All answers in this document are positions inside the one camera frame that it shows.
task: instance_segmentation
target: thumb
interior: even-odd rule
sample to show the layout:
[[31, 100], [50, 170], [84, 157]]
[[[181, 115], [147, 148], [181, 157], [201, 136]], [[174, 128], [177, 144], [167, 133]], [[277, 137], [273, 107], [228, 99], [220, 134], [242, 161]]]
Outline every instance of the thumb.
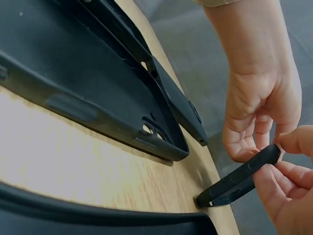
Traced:
[[313, 157], [313, 125], [299, 126], [288, 134], [280, 134], [278, 142], [287, 153]]

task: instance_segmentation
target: cutout hole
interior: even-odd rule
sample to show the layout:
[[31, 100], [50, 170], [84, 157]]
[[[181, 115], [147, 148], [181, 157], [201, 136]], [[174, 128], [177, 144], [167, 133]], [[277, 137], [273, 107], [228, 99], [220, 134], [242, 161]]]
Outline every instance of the cutout hole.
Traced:
[[157, 136], [159, 139], [161, 139], [161, 140], [165, 140], [165, 139], [163, 138], [163, 136], [162, 136], [160, 133], [157, 133], [156, 136]]
[[157, 71], [156, 71], [156, 70], [152, 70], [152, 71], [151, 71], [151, 76], [152, 76], [153, 78], [157, 78]]
[[151, 128], [147, 126], [146, 124], [142, 125], [142, 130], [144, 130], [145, 132], [148, 132], [149, 134], [153, 134], [153, 131], [151, 130]]
[[152, 118], [153, 121], [156, 121], [156, 118], [155, 118], [155, 116], [153, 115], [153, 113], [150, 113], [150, 116], [151, 116], [151, 118]]
[[146, 65], [145, 62], [141, 61], [141, 65], [142, 65], [146, 70], [148, 70], [148, 69], [147, 69], [147, 65]]
[[238, 193], [240, 191], [240, 189], [237, 189], [236, 191], [232, 192], [231, 195], [234, 195], [236, 193]]

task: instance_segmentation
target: finger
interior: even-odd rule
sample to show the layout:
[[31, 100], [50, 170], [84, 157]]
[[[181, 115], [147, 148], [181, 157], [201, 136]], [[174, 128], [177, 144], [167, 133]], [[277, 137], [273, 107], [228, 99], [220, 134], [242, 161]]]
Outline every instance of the finger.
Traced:
[[313, 170], [288, 162], [279, 162], [275, 167], [299, 188], [313, 188]]
[[287, 87], [282, 85], [276, 96], [273, 96], [271, 116], [276, 122], [274, 142], [278, 140], [279, 134], [289, 133], [297, 127], [301, 116], [301, 97], [301, 84], [296, 72], [292, 75], [291, 84]]
[[255, 118], [251, 121], [250, 126], [245, 131], [245, 141], [247, 143], [248, 148], [255, 149], [256, 145], [253, 139], [253, 132], [255, 126]]
[[286, 197], [280, 188], [268, 164], [253, 174], [253, 180], [265, 210], [275, 223], [281, 209], [290, 199]]
[[286, 197], [291, 199], [299, 199], [307, 194], [308, 190], [304, 188], [299, 188], [292, 180], [290, 180], [282, 172], [277, 170], [277, 168], [275, 168], [273, 165], [269, 165], [269, 167], [271, 168], [271, 171], [273, 172], [273, 175], [278, 185], [280, 186]]
[[223, 144], [229, 156], [236, 162], [246, 162], [258, 152], [252, 135], [255, 119], [249, 118], [242, 121], [232, 121], [237, 126], [245, 127], [242, 132], [235, 131], [228, 121], [224, 125]]
[[300, 126], [288, 134], [281, 134], [279, 143], [287, 153], [303, 153], [313, 157], [313, 125]]
[[269, 145], [269, 131], [273, 125], [273, 119], [269, 115], [258, 115], [255, 122], [255, 143], [259, 150]]

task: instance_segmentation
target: black phone case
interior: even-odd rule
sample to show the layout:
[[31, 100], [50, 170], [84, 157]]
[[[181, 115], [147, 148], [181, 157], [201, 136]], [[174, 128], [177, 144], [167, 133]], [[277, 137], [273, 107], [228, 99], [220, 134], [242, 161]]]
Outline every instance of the black phone case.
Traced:
[[217, 235], [204, 213], [106, 209], [0, 183], [0, 230], [8, 235]]
[[113, 0], [77, 0], [94, 15], [127, 48], [138, 62], [144, 62], [150, 75], [158, 82], [167, 95], [178, 122], [202, 146], [208, 144], [208, 138], [201, 125], [200, 116], [195, 106], [188, 101], [171, 77], [151, 55], [151, 52], [131, 19]]
[[65, 3], [0, 3], [0, 85], [154, 156], [188, 156], [158, 83], [96, 18]]
[[196, 204], [202, 208], [224, 206], [234, 202], [255, 188], [252, 174], [265, 164], [277, 163], [280, 153], [275, 144], [264, 148], [248, 162], [204, 190], [196, 198]]

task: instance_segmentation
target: hand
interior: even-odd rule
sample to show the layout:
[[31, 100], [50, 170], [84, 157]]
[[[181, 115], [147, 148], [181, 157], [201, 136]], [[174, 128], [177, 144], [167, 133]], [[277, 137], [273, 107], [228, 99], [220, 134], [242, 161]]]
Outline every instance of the hand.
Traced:
[[[287, 153], [313, 158], [313, 126], [279, 137]], [[259, 197], [278, 234], [313, 233], [313, 170], [287, 162], [265, 165], [253, 175]]]
[[245, 162], [269, 145], [276, 122], [276, 137], [297, 127], [301, 114], [301, 86], [295, 65], [264, 73], [230, 72], [223, 143], [230, 157]]
[[240, 0], [204, 11], [226, 52], [228, 80], [223, 143], [245, 162], [280, 133], [297, 127], [301, 86], [279, 0]]

